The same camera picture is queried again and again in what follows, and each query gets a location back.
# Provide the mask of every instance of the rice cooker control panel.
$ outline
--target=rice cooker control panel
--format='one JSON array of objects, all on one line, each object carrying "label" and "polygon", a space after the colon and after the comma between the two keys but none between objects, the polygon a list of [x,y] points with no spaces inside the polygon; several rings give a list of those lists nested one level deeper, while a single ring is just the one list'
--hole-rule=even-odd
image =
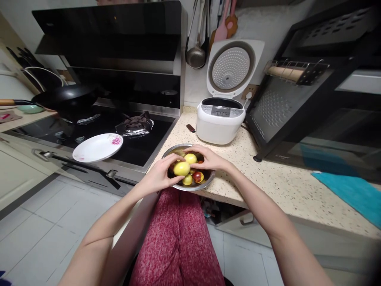
[{"label": "rice cooker control panel", "polygon": [[210,114],[213,116],[220,116],[220,117],[230,117],[230,118],[238,117],[243,113],[242,109],[216,106],[216,105],[202,105],[201,109],[206,114]]}]

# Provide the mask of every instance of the white rice cooker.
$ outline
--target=white rice cooker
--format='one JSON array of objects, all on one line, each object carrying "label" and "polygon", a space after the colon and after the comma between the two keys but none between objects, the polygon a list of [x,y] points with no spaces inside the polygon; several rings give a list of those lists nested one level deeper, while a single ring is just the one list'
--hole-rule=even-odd
[{"label": "white rice cooker", "polygon": [[232,98],[240,96],[253,77],[265,43],[224,40],[213,44],[206,85],[212,95],[197,107],[197,136],[212,144],[228,144],[236,136],[246,112]]}]

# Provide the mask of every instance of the stainless steel bowl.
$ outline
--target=stainless steel bowl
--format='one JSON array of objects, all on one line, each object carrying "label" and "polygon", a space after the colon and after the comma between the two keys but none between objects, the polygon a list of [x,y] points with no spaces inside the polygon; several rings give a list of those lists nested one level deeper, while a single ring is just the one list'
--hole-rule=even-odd
[{"label": "stainless steel bowl", "polygon": [[[169,148],[163,155],[163,158],[168,156],[169,154],[172,154],[172,153],[175,153],[175,154],[178,154],[180,156],[183,156],[184,155],[184,152],[183,150],[192,146],[192,144],[179,144],[179,145],[175,145],[171,148]],[[197,156],[197,159],[200,160],[204,160],[204,156],[202,156],[201,154],[197,153],[196,154]],[[201,170],[202,173],[204,174],[204,183],[202,184],[197,184],[195,182],[192,182],[191,185],[189,186],[185,186],[183,185],[183,183],[180,181],[178,184],[176,185],[173,185],[174,188],[176,189],[179,189],[181,191],[198,191],[198,190],[201,190],[201,189],[204,189],[207,185],[209,185],[212,180],[214,179],[215,175],[216,175],[216,171],[214,170]],[[173,178],[175,177],[174,174],[172,174],[170,171],[168,171],[168,177],[169,178]]]}]

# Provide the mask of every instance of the red knit pants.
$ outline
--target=red knit pants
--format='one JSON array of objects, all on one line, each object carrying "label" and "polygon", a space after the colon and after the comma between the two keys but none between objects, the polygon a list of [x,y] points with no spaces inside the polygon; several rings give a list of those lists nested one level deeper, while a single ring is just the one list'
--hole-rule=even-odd
[{"label": "red knit pants", "polygon": [[132,273],[135,285],[225,285],[197,195],[162,191]]}]

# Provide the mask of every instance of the oven rack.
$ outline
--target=oven rack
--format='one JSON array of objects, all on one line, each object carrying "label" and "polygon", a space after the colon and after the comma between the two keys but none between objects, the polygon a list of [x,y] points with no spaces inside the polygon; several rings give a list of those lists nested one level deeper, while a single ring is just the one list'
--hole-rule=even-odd
[{"label": "oven rack", "polygon": [[264,73],[294,85],[312,85],[329,67],[329,64],[322,61],[310,63],[270,60],[264,68]]}]

